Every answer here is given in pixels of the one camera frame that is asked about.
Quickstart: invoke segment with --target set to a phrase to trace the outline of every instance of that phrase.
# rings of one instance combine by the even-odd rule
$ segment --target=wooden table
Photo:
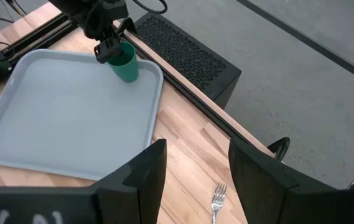
[[[47,3],[0,31],[0,41],[12,43],[59,13],[58,9]],[[247,130],[148,46],[132,34],[126,32],[126,35],[259,150],[272,156],[272,153]],[[93,53],[96,44],[94,40],[87,39],[81,29],[77,29],[54,44],[51,49]],[[0,93],[4,85],[5,83],[0,83]],[[153,140],[159,138],[167,139],[167,174],[159,223],[211,223],[210,201],[217,182],[228,184],[225,204],[218,214],[217,222],[246,223],[229,169],[227,155],[230,137],[166,81],[163,84],[153,134]],[[92,183],[91,180],[0,166],[0,186],[85,187]]]

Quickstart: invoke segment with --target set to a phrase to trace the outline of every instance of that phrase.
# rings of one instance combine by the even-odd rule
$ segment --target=perforated vent panel
[[[161,16],[148,15],[136,23],[138,36],[200,90],[206,89],[226,65],[169,25]]]

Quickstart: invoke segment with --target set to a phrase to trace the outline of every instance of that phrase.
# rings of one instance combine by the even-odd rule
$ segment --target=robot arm
[[[94,53],[99,63],[118,57],[122,54],[120,38],[113,30],[113,21],[128,17],[125,0],[49,0],[55,7],[66,14],[71,21],[76,22],[86,37],[99,40]],[[155,14],[167,11],[167,4],[160,0],[164,9],[154,11],[138,0],[133,0],[138,6]]]

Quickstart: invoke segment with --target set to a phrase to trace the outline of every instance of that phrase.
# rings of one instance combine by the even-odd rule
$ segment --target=green cup
[[[108,63],[115,74],[124,82],[133,82],[138,78],[138,61],[135,48],[130,43],[122,42],[123,53]]]

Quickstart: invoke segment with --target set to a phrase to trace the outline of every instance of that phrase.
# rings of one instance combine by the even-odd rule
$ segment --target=fork handle
[[[213,224],[215,224],[215,217],[217,216],[218,210],[213,210]]]

